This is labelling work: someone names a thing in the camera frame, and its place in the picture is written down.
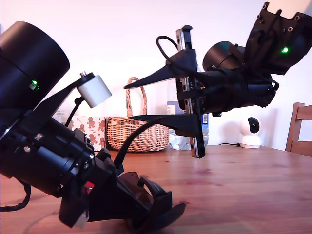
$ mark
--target gift box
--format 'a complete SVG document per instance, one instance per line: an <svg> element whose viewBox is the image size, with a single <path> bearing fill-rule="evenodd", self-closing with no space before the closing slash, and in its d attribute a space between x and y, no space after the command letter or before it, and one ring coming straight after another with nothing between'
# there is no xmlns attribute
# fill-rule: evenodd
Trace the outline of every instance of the gift box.
<svg viewBox="0 0 312 234"><path fill-rule="evenodd" d="M106 147L106 119L105 117L74 116L72 129L78 128L91 140L94 151Z"/></svg>

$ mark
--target table surface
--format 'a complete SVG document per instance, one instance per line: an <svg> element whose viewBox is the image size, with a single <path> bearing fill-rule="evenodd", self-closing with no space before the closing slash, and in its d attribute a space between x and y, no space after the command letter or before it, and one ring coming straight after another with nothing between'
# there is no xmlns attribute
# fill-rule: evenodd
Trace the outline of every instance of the table surface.
<svg viewBox="0 0 312 234"><path fill-rule="evenodd" d="M209 146L202 159L171 149L128 154L124 168L172 191L174 204L187 203L184 215L157 234L312 233L312 157L222 145ZM21 184L1 176L1 205L22 198ZM26 208L1 213L1 233L128 233L123 220L70 229L58 220L59 205L59 198L33 188Z"/></svg>

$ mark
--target white camera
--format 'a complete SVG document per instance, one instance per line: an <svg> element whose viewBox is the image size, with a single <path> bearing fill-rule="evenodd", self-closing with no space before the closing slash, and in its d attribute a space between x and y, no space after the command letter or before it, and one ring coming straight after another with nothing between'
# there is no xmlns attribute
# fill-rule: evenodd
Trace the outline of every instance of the white camera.
<svg viewBox="0 0 312 234"><path fill-rule="evenodd" d="M249 117L242 121L241 133L243 135L240 146L243 148L260 148L261 139L258 133L261 130L261 123L255 117Z"/></svg>

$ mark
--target wooden chair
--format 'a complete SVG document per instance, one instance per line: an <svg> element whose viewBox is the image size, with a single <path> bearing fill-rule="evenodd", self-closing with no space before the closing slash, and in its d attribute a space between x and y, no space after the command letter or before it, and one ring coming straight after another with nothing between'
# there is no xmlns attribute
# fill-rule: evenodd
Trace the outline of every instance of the wooden chair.
<svg viewBox="0 0 312 234"><path fill-rule="evenodd" d="M312 141L299 141L302 120L312 120L312 105L304 106L304 103L296 102L293 105L286 151L312 157Z"/></svg>

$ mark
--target black cylinder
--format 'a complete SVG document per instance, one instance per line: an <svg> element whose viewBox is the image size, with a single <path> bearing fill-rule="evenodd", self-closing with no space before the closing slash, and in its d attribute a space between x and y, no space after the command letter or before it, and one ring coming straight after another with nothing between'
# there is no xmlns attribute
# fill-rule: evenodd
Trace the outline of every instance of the black cylinder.
<svg viewBox="0 0 312 234"><path fill-rule="evenodd" d="M32 134L24 123L32 121L35 125L40 119L26 118L29 119L15 124L0 141L0 172L47 194L61 196L61 185L65 186L83 169L93 148L82 132L80 139L52 118L38 129L39 136Z"/></svg>
<svg viewBox="0 0 312 234"><path fill-rule="evenodd" d="M229 48L233 45L228 41L222 41L211 47L203 60L203 68L210 71L212 66L216 68L235 69L241 66L238 59L229 54Z"/></svg>
<svg viewBox="0 0 312 234"><path fill-rule="evenodd" d="M0 108L33 110L69 70L68 58L26 22L14 23L0 39Z"/></svg>

